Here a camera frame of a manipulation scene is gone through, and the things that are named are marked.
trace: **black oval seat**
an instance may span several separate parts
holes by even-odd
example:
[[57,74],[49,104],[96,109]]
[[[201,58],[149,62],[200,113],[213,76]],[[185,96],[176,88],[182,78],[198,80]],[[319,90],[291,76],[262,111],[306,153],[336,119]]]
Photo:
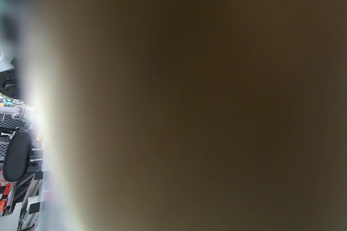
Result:
[[9,141],[4,158],[3,176],[7,182],[18,181],[28,169],[32,139],[28,133],[19,133]]

